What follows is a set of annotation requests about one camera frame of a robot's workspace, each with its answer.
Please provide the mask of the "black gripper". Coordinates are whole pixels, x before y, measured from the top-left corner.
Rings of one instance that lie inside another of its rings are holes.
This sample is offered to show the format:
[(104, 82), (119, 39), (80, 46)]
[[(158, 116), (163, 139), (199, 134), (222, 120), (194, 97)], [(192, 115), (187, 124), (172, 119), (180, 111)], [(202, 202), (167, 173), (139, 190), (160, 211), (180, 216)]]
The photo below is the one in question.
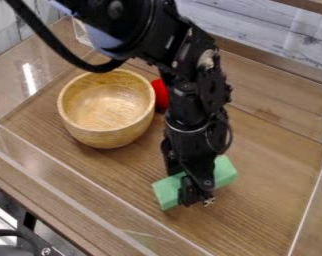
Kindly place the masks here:
[(215, 159), (230, 149), (234, 131), (223, 116), (214, 116), (196, 126), (166, 119), (162, 153), (167, 174), (186, 172), (180, 179), (179, 203), (190, 207), (198, 202), (215, 203), (210, 192), (215, 186)]

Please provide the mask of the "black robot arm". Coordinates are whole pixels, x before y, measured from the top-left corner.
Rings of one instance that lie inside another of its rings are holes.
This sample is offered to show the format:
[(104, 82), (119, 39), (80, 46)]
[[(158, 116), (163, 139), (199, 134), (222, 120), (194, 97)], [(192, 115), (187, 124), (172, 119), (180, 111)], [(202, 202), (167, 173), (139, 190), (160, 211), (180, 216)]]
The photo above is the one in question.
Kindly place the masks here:
[(176, 0), (49, 0), (85, 24), (93, 47), (116, 62), (159, 69), (168, 92), (162, 153), (168, 177), (154, 183), (163, 210), (215, 203), (236, 178), (224, 153), (234, 140), (226, 105), (232, 87), (210, 34), (179, 13)]

